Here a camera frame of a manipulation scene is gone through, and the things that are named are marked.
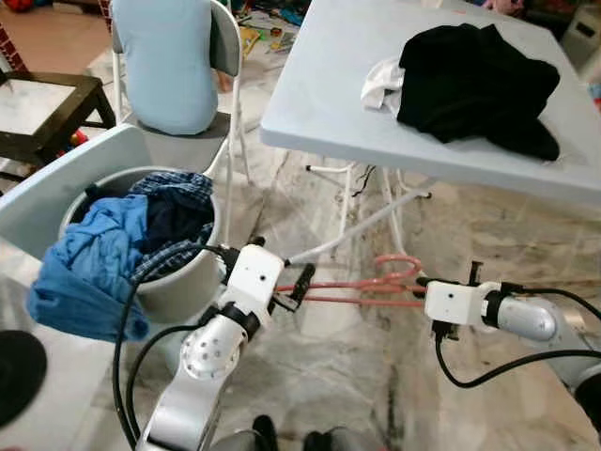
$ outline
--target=person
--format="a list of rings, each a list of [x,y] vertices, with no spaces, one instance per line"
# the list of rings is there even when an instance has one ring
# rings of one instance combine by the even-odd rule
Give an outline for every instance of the person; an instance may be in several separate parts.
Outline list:
[[[210,0],[113,0],[111,10],[138,120],[174,135],[206,130],[217,112]]]

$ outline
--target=black cable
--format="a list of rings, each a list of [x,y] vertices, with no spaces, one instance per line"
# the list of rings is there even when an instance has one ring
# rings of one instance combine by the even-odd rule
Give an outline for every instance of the black cable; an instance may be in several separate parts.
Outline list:
[[[363,186],[361,187],[361,189],[359,191],[356,191],[355,193],[353,193],[351,195],[351,197],[357,197],[359,194],[362,194],[363,191],[365,191],[365,187],[367,186],[367,182],[369,181],[369,178],[372,175],[372,172],[374,172],[374,170],[376,169],[375,166],[373,165],[368,165],[367,168],[365,169],[365,172],[363,173],[362,176],[360,176],[357,180],[363,179]]]
[[[592,306],[590,303],[580,298],[578,295],[571,293],[570,291],[565,291],[564,289],[558,288],[522,288],[518,291],[518,293],[524,294],[559,294],[560,296],[564,296],[566,298],[570,298],[572,301],[579,303],[584,308],[586,308],[589,312],[597,317],[601,321],[601,312]]]
[[[191,326],[174,326],[168,327],[167,329],[163,329],[158,334],[154,335],[150,338],[144,345],[144,347],[140,350],[135,360],[133,361],[133,365],[131,366],[130,375],[128,376],[128,383],[125,388],[125,409],[128,415],[128,419],[130,420],[131,432],[135,439],[140,438],[140,427],[138,426],[138,420],[135,417],[135,409],[133,408],[133,384],[135,383],[135,378],[138,375],[138,371],[140,370],[140,365],[144,361],[144,358],[150,351],[150,349],[163,337],[169,334],[175,334],[177,332],[187,332],[194,331],[198,329],[199,325],[194,324]]]
[[[436,337],[436,356],[439,359],[440,368],[442,368],[442,372],[447,377],[449,381],[455,384],[460,388],[473,388],[478,385],[481,385],[487,381],[490,381],[493,378],[511,370],[517,368],[518,366],[531,364],[532,362],[538,362],[546,359],[555,359],[558,357],[594,357],[597,359],[601,359],[601,352],[597,350],[550,350],[549,352],[539,352],[532,355],[527,355],[525,357],[521,357],[519,359],[515,359],[513,362],[509,362],[507,364],[497,366],[496,368],[488,371],[482,376],[473,379],[471,381],[459,381],[458,379],[451,374],[447,364],[444,362],[444,358],[442,357],[442,349],[441,343],[442,337]]]
[[[132,450],[135,449],[136,446],[136,438],[133,435],[133,431],[131,429],[131,424],[129,419],[123,408],[123,397],[121,396],[121,391],[119,388],[119,366],[121,363],[121,345],[123,343],[123,337],[125,335],[125,328],[127,326],[128,315],[131,310],[131,306],[133,305],[133,299],[136,291],[140,284],[144,281],[147,275],[149,275],[152,271],[156,270],[163,262],[172,256],[175,256],[181,252],[194,251],[194,250],[208,250],[214,253],[219,253],[219,248],[212,246],[205,246],[204,244],[191,244],[190,246],[186,246],[181,249],[174,249],[171,252],[167,252],[162,260],[155,262],[153,265],[148,266],[143,272],[141,272],[138,277],[138,282],[133,285],[131,288],[130,296],[127,301],[123,305],[123,312],[121,314],[121,320],[119,323],[119,328],[117,330],[116,341],[115,341],[115,352],[113,354],[113,374],[112,374],[112,383],[113,383],[113,401],[115,403],[116,415],[119,418],[119,423],[121,424],[121,429],[125,434],[125,437],[130,445]]]

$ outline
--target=blue shirt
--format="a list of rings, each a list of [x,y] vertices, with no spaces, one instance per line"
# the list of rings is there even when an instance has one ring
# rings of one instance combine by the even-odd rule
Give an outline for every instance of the blue shirt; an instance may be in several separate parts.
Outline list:
[[[114,26],[137,118],[169,134],[197,134],[217,111],[209,0],[113,0]]]
[[[31,317],[69,334],[115,342],[123,305],[131,294],[130,277],[146,238],[147,197],[97,200],[80,224],[44,256],[27,299]],[[140,306],[131,307],[125,337],[141,340],[148,322]]]

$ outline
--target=person's foot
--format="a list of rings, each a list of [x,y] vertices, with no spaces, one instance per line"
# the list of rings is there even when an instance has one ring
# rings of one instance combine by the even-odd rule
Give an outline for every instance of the person's foot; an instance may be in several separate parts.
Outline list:
[[[257,416],[253,421],[253,430],[263,437],[269,451],[278,451],[278,437],[271,418],[267,415]]]
[[[232,92],[232,77],[224,72],[217,70],[217,80],[219,82],[219,90],[222,92]]]
[[[315,430],[310,432],[304,438],[302,451],[331,451],[331,435],[321,434]]]

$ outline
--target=tiled floor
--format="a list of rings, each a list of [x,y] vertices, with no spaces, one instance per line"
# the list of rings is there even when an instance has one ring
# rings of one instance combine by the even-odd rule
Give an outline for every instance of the tiled floor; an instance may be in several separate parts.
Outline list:
[[[15,13],[0,3],[0,23],[29,70],[81,73],[110,42],[101,16],[52,7]]]

